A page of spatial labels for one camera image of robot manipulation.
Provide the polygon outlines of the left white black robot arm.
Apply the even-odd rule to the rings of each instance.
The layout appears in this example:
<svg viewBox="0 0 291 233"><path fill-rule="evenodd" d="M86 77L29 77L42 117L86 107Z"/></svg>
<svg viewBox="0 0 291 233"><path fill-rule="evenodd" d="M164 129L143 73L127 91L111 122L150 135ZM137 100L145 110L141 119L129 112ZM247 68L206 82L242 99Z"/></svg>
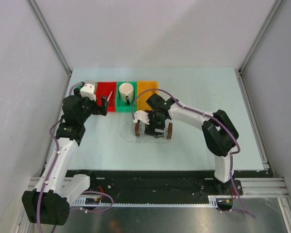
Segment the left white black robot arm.
<svg viewBox="0 0 291 233"><path fill-rule="evenodd" d="M29 222L38 225L62 226L66 223L73 202L85 192L97 190L97 181L87 175L75 175L64 185L65 175L73 154L78 150L85 133L85 122L91 115L106 116L108 99L101 97L101 105L95 100L80 95L70 95L63 99L63 114L55 124L55 149L44 172L32 191L25 191L22 203Z"/></svg>

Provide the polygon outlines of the cream enamel mug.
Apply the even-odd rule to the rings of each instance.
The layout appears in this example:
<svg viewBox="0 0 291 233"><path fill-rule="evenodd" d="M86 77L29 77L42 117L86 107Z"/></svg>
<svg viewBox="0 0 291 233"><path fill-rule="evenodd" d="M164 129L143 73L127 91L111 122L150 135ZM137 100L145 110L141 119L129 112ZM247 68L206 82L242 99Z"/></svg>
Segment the cream enamel mug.
<svg viewBox="0 0 291 233"><path fill-rule="evenodd" d="M126 105L130 105L134 98L134 87L131 83L122 83L119 88L119 97Z"/></svg>

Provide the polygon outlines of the clear holder with brown ends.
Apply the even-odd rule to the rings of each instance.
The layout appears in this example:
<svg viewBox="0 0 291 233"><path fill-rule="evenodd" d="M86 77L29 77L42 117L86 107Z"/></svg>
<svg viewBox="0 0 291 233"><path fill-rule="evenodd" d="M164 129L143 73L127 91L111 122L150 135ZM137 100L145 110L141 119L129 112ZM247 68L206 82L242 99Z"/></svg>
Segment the clear holder with brown ends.
<svg viewBox="0 0 291 233"><path fill-rule="evenodd" d="M164 138L167 139L167 140L171 140L172 136L173 136L173 123L171 123L171 122L168 123L168 127L167 127L166 130L165 129L164 130L156 129L156 128L150 127L150 126L148 126L146 124L142 124L142 123L136 123L135 127L134 127L135 136L136 137L141 137L141 135L145 135L145 133L144 133L145 129L153 129L154 132L155 131L157 131L157 132L164 131L165 132L165 137Z"/></svg>

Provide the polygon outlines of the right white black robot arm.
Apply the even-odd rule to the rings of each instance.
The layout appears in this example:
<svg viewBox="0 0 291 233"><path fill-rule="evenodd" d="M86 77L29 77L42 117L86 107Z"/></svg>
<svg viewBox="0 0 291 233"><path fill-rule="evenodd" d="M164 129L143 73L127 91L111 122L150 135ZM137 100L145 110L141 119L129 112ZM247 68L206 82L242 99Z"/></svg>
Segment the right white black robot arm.
<svg viewBox="0 0 291 233"><path fill-rule="evenodd" d="M172 123L168 124L167 133L162 132L168 119L181 121L198 128L204 135L207 148L215 158L213 185L209 189L215 190L220 195L225 195L230 191L231 179L234 178L231 161L232 149L237 146L239 134L226 112L223 110L218 110L215 113L201 112L186 107L173 98L164 100L156 93L151 95L146 103L151 109L145 111L147 120L144 134L155 138L166 137L170 139L173 132Z"/></svg>

